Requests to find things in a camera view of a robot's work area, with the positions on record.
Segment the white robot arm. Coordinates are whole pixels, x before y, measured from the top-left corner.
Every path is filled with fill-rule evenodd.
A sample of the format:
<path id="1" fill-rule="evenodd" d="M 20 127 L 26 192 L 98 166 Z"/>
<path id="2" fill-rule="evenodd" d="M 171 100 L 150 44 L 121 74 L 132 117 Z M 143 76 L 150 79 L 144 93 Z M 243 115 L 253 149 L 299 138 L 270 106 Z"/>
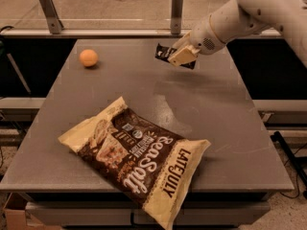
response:
<path id="1" fill-rule="evenodd" d="M 214 54 L 238 37 L 267 28 L 277 30 L 307 65 L 307 8 L 303 0 L 229 0 L 174 43 L 175 50 L 167 60 L 175 66 L 190 63 L 199 54 Z"/>

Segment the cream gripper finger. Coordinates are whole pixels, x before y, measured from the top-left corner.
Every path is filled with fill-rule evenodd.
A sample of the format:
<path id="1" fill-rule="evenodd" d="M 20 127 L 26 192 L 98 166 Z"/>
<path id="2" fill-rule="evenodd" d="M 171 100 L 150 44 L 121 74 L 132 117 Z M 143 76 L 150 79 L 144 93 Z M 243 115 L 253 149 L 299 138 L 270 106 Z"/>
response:
<path id="1" fill-rule="evenodd" d="M 190 35 L 191 33 L 185 34 L 182 38 L 180 38 L 173 44 L 173 48 L 176 50 L 186 49 L 188 51 L 191 51 L 192 47 L 190 42 Z"/>
<path id="2" fill-rule="evenodd" d="M 168 61 L 174 66 L 180 66 L 195 61 L 198 57 L 200 49 L 193 45 L 187 45 L 178 49 L 168 57 Z"/>

